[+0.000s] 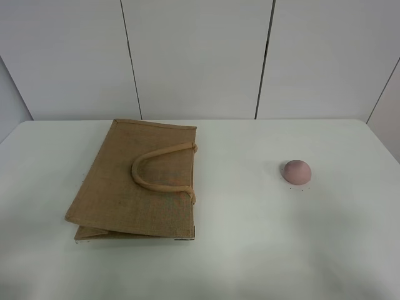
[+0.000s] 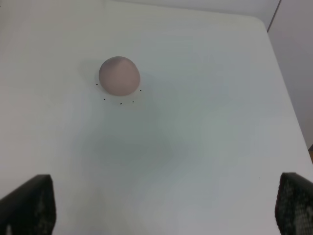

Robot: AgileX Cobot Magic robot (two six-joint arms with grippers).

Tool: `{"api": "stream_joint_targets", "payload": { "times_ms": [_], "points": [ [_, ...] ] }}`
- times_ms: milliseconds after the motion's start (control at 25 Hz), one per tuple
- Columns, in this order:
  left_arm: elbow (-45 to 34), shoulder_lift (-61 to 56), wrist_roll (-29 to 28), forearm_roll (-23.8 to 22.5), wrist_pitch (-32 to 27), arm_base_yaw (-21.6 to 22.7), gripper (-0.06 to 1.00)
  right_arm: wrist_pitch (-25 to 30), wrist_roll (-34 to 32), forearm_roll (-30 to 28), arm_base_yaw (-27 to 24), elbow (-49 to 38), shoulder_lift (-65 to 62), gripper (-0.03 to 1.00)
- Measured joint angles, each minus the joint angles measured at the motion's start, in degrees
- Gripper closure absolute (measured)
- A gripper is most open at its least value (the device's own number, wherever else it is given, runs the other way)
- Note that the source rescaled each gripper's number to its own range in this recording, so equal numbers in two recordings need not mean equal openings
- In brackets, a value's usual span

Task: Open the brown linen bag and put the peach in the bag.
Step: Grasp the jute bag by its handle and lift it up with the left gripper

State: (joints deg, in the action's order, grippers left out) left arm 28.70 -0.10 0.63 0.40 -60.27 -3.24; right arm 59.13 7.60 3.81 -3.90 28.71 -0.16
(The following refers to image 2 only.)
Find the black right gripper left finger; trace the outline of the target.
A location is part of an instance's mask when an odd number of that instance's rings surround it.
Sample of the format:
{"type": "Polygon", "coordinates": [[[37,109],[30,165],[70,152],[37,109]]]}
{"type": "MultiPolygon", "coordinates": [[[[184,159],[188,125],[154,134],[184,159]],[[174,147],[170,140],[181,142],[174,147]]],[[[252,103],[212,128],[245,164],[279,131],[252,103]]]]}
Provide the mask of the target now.
{"type": "Polygon", "coordinates": [[[51,235],[56,218],[50,175],[36,175],[0,200],[2,235],[51,235]]]}

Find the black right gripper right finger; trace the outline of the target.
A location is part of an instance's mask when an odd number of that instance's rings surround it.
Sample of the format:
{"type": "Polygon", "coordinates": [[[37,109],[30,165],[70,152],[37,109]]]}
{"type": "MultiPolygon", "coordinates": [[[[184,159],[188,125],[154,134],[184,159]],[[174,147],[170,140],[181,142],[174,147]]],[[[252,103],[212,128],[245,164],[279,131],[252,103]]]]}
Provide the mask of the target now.
{"type": "Polygon", "coordinates": [[[296,173],[282,173],[275,204],[282,235],[313,233],[313,183],[296,173]]]}

